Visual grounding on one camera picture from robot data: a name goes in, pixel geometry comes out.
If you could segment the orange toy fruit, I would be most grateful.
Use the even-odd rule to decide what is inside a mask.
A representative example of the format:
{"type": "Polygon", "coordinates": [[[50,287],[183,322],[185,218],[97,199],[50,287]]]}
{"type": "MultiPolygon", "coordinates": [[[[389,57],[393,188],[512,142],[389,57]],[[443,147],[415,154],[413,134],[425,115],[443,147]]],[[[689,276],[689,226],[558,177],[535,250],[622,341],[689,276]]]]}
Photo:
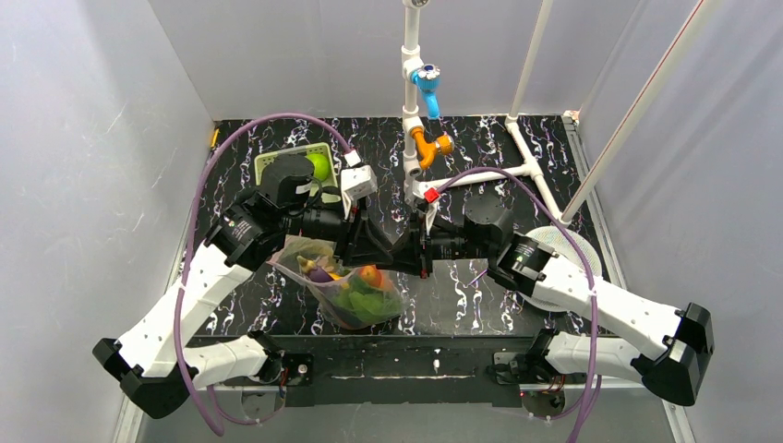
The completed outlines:
{"type": "Polygon", "coordinates": [[[383,272],[377,269],[374,265],[360,268],[358,271],[358,277],[371,289],[378,291],[385,291],[387,289],[386,279],[383,272]]]}

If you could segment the purple eggplant toy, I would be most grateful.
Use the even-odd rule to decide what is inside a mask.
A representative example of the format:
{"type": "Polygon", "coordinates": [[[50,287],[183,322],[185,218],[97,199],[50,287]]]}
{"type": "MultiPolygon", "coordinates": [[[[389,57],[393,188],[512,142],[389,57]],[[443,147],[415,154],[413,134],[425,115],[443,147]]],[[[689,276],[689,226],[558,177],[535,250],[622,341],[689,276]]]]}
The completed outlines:
{"type": "Polygon", "coordinates": [[[329,272],[325,270],[323,267],[318,265],[316,261],[312,259],[302,257],[302,256],[297,256],[296,260],[301,274],[307,277],[310,281],[313,281],[315,283],[327,283],[331,281],[338,281],[342,278],[341,275],[335,272],[329,272]]]}

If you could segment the clear zip top bag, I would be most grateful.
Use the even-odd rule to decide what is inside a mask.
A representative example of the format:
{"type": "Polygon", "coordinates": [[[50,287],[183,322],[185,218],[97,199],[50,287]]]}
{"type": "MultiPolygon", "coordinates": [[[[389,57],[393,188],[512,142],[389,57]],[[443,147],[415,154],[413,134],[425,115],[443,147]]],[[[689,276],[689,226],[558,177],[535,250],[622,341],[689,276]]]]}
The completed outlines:
{"type": "MultiPolygon", "coordinates": [[[[345,290],[359,291],[362,293],[378,291],[369,288],[363,281],[360,280],[358,277],[358,271],[362,267],[346,268],[337,261],[337,258],[334,255],[332,242],[309,239],[305,237],[294,237],[289,235],[285,239],[283,249],[274,253],[268,260],[268,263],[288,278],[306,287],[318,300],[319,308],[323,312],[324,317],[326,317],[331,323],[343,329],[350,328],[338,318],[331,301],[340,292],[345,290]],[[315,283],[310,281],[307,277],[301,274],[296,260],[297,256],[312,259],[325,270],[329,272],[335,272],[341,275],[342,278],[338,281],[331,281],[327,283],[315,283]]],[[[383,270],[382,272],[386,279],[387,289],[385,291],[378,292],[395,293],[400,298],[402,314],[404,311],[405,298],[392,282],[392,279],[388,273],[383,270]]]]}

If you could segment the green plastic basket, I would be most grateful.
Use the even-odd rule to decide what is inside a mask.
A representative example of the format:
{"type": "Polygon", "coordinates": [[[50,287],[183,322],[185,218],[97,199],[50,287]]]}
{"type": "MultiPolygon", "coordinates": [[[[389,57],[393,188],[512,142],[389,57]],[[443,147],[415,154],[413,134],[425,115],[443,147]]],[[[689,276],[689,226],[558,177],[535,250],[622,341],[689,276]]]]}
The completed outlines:
{"type": "Polygon", "coordinates": [[[284,174],[290,174],[295,177],[309,177],[311,179],[311,196],[316,195],[320,186],[324,189],[339,188],[339,179],[332,162],[331,148],[325,142],[260,154],[254,160],[254,167],[257,186],[262,185],[265,177],[270,177],[273,183],[277,183],[284,174]],[[307,154],[313,152],[324,154],[330,160],[332,174],[324,182],[320,182],[313,176],[313,165],[306,157],[307,154]]]}

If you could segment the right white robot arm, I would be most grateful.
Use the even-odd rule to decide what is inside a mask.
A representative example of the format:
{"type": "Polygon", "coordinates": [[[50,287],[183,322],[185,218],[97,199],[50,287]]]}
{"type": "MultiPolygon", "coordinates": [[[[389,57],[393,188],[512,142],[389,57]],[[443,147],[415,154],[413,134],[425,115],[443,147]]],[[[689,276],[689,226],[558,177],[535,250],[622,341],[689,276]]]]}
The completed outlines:
{"type": "Polygon", "coordinates": [[[464,223],[437,218],[427,230],[412,216],[391,247],[390,270],[428,276],[436,260],[484,258],[495,283],[554,304],[612,332],[591,340],[545,329],[527,352],[528,365],[553,374],[593,372],[639,382],[659,398],[693,406],[715,351],[712,316],[696,303],[663,305],[630,293],[577,266],[554,247],[513,227],[512,212],[490,195],[464,205],[464,223]]]}

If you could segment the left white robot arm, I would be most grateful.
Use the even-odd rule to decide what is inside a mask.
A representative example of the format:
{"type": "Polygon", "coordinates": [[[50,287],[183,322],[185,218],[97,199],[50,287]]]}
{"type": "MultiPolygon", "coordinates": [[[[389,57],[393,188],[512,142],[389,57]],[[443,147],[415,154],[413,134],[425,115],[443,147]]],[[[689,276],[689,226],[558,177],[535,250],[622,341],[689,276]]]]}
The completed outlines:
{"type": "Polygon", "coordinates": [[[293,370],[283,349],[261,332],[190,347],[207,317],[294,234],[342,242],[358,218],[359,202],[378,188],[372,169],[355,162],[330,189],[302,154],[281,154],[267,164],[259,184],[225,210],[200,244],[188,244],[179,278],[155,306],[116,339],[100,340],[94,357],[146,415],[164,418],[186,401],[203,405],[201,389],[238,377],[285,386],[293,370]]]}

